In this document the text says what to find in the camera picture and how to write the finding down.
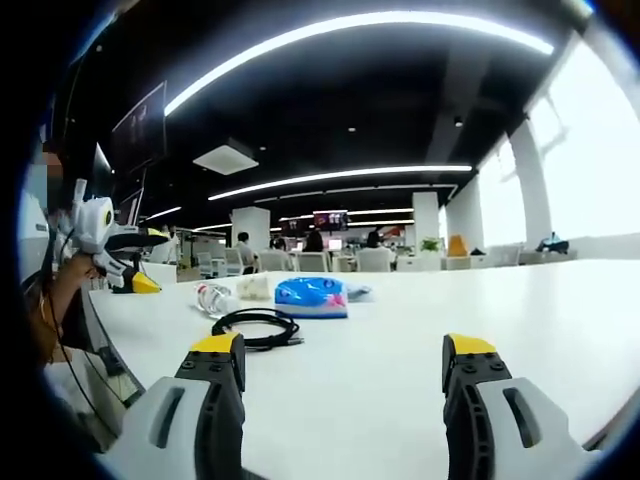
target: hand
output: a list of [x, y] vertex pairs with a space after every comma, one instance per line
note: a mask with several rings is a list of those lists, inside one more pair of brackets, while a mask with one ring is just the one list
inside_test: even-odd
[[71, 260], [62, 267], [60, 275], [65, 275], [78, 284], [81, 284], [86, 279], [100, 277], [91, 256], [85, 253], [76, 253]]

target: ceiling light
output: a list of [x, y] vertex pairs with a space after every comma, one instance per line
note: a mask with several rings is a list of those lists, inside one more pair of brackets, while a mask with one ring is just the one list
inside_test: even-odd
[[202, 230], [211, 230], [212, 228], [227, 228], [227, 227], [230, 227], [231, 225], [232, 225], [231, 223], [221, 223], [220, 225], [209, 225], [208, 227], [194, 228], [193, 231], [201, 232]]
[[167, 213], [177, 212], [181, 208], [182, 207], [170, 208], [169, 210], [165, 210], [164, 212], [153, 214], [150, 217], [145, 218], [145, 220], [151, 220], [152, 218], [158, 218], [158, 217], [161, 217], [162, 215], [166, 215]]
[[349, 216], [352, 215], [377, 215], [382, 213], [413, 213], [413, 208], [387, 208], [382, 210], [356, 210], [354, 212], [349, 211]]
[[343, 172], [320, 173], [317, 175], [306, 175], [304, 177], [288, 178], [286, 180], [277, 180], [275, 182], [261, 183], [250, 187], [231, 190], [230, 192], [212, 195], [209, 200], [220, 200], [221, 198], [240, 195], [242, 193], [255, 192], [266, 188], [282, 187], [284, 185], [293, 185], [296, 183], [314, 182], [318, 180], [329, 180], [333, 178], [358, 177], [363, 175], [381, 175], [389, 173], [420, 173], [420, 172], [469, 172], [471, 167], [468, 165], [411, 165], [405, 167], [379, 167], [379, 168], [362, 168], [359, 170], [346, 170]]
[[164, 109], [165, 116], [168, 116], [176, 108], [182, 105], [192, 95], [202, 90], [204, 87], [214, 82], [223, 75], [235, 70], [246, 62], [253, 60], [265, 53], [277, 48], [284, 47], [290, 43], [297, 42], [305, 38], [321, 35], [323, 33], [345, 30], [347, 28], [362, 27], [366, 25], [383, 25], [389, 23], [416, 23], [423, 25], [442, 25], [455, 28], [463, 28], [476, 32], [486, 33], [497, 37], [506, 38], [521, 45], [525, 45], [545, 55], [553, 52], [553, 46], [536, 38], [512, 28], [499, 25], [494, 22], [482, 20], [480, 18], [464, 15], [454, 15], [440, 12], [413, 12], [413, 11], [391, 11], [374, 12], [359, 15], [349, 15], [346, 17], [334, 18], [324, 22], [313, 23], [306, 27], [291, 30], [277, 37], [273, 37], [258, 45], [239, 53], [223, 64], [217, 66], [203, 77], [196, 80], [176, 98], [174, 98]]
[[373, 227], [375, 225], [413, 225], [414, 220], [381, 220], [379, 222], [349, 222], [350, 227]]
[[287, 220], [308, 220], [313, 218], [313, 215], [300, 215], [299, 217], [282, 217], [279, 222], [286, 222]]

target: white pillar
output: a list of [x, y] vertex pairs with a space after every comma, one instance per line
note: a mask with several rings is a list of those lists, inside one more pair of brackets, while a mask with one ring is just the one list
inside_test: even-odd
[[238, 241], [240, 232], [249, 234], [249, 246], [254, 252], [269, 248], [269, 227], [271, 212], [264, 208], [236, 208], [231, 213], [231, 245]]
[[462, 235], [467, 250], [484, 249], [480, 185], [476, 175], [447, 205], [448, 235]]
[[420, 244], [425, 237], [439, 238], [440, 224], [438, 219], [438, 194], [435, 192], [414, 192], [413, 219], [415, 220], [415, 245], [420, 251]]
[[540, 153], [529, 121], [522, 122], [509, 140], [516, 161], [516, 173], [520, 179], [527, 247], [535, 248], [540, 240], [551, 234], [551, 213]]

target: wire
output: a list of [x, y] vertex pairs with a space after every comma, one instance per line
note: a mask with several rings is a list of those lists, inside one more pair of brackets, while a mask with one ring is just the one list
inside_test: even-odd
[[275, 347], [299, 345], [304, 342], [303, 338], [292, 338], [300, 330], [300, 325], [294, 322], [290, 315], [273, 308], [245, 308], [229, 313], [211, 327], [211, 335], [222, 335], [231, 328], [231, 325], [242, 322], [265, 322], [284, 330], [278, 335], [245, 338], [245, 346], [256, 351], [264, 352]]
[[115, 390], [113, 388], [111, 388], [111, 385], [109, 385], [109, 382], [107, 382], [104, 377], [100, 374], [100, 372], [98, 371], [98, 368], [96, 367], [96, 365], [91, 361], [91, 358], [89, 357], [89, 354], [87, 352], [84, 352], [84, 356], [87, 357], [87, 361], [89, 362], [89, 364], [91, 365], [91, 367], [93, 368], [93, 370], [96, 372], [96, 375], [98, 376], [98, 378], [100, 379], [100, 381], [104, 384], [105, 387], [107, 387], [107, 389], [113, 393], [113, 396], [116, 397], [118, 399], [118, 401], [120, 403], [122, 403], [122, 405], [124, 405], [124, 400], [122, 400], [122, 398], [120, 398], [120, 395], [118, 395]]
[[[67, 246], [67, 243], [69, 242], [69, 239], [71, 238], [71, 235], [73, 235], [74, 231], [75, 231], [75, 229], [72, 229], [69, 232], [69, 234], [67, 235], [67, 238], [65, 239], [64, 243], [62, 244], [62, 248], [60, 249], [61, 262], [62, 262], [62, 252], [64, 251], [64, 247]], [[69, 359], [69, 356], [67, 355], [67, 351], [65, 350], [64, 345], [62, 345], [62, 336], [60, 335], [60, 330], [58, 328], [58, 321], [56, 319], [56, 312], [55, 312], [55, 308], [54, 308], [54, 305], [53, 305], [53, 299], [51, 298], [51, 294], [50, 294], [49, 291], [47, 291], [45, 293], [45, 295], [49, 299], [49, 308], [51, 309], [51, 316], [52, 316], [52, 319], [53, 319], [53, 327], [54, 327], [53, 329], [56, 332], [56, 337], [58, 338], [58, 344], [60, 345], [60, 349], [62, 350], [62, 355], [64, 356], [64, 359], [67, 362], [67, 365], [69, 366], [69, 370], [71, 371], [71, 375], [73, 375], [73, 379], [76, 381], [76, 385], [78, 386], [78, 389], [80, 390], [80, 393], [82, 394], [82, 396], [86, 400], [86, 402], [89, 405], [89, 407], [91, 408], [91, 410], [93, 410], [93, 413], [95, 414], [96, 418], [100, 421], [100, 423], [102, 423], [104, 428], [111, 435], [113, 435], [113, 438], [118, 438], [118, 435], [112, 430], [112, 428], [109, 426], [109, 424], [98, 413], [98, 409], [93, 405], [91, 400], [89, 400], [89, 396], [84, 391], [84, 388], [82, 387], [82, 384], [80, 383], [80, 380], [78, 379], [78, 375], [76, 375], [76, 372], [73, 369], [73, 366], [71, 365], [71, 360]]]
[[82, 388], [82, 384], [80, 383], [80, 380], [78, 379], [78, 375], [76, 375], [76, 371], [73, 369], [73, 366], [71, 366], [71, 360], [69, 359], [69, 355], [67, 355], [67, 351], [65, 350], [64, 345], [62, 345], [62, 337], [60, 336], [60, 330], [58, 329], [58, 322], [56, 320], [56, 314], [55, 314], [54, 309], [53, 309], [53, 299], [51, 298], [51, 295], [47, 295], [47, 298], [49, 299], [49, 307], [51, 308], [51, 315], [53, 317], [53, 323], [55, 324], [54, 330], [56, 331], [56, 336], [58, 337], [58, 344], [60, 345], [60, 350], [62, 350], [62, 355], [64, 356], [64, 359], [67, 362], [67, 365], [69, 366], [69, 370], [71, 370], [71, 375], [73, 375], [73, 379], [76, 381], [76, 385], [78, 386], [78, 389], [80, 390], [80, 393], [82, 394], [82, 396], [86, 400], [86, 402], [89, 405], [89, 407], [91, 408], [91, 410], [93, 410], [93, 413], [96, 416], [96, 418], [100, 421], [100, 423], [102, 423], [104, 428], [111, 435], [113, 435], [113, 438], [118, 438], [118, 435], [111, 429], [111, 427], [105, 421], [105, 419], [102, 418], [102, 416], [98, 413], [98, 409], [93, 405], [93, 403], [91, 403], [91, 400], [89, 400], [89, 396], [87, 395], [87, 392], [85, 392], [84, 388]]

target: blue tissue pack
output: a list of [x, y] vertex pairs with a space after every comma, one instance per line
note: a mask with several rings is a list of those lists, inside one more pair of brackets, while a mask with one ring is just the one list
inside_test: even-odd
[[333, 278], [285, 280], [274, 297], [275, 308], [293, 318], [347, 318], [347, 288]]

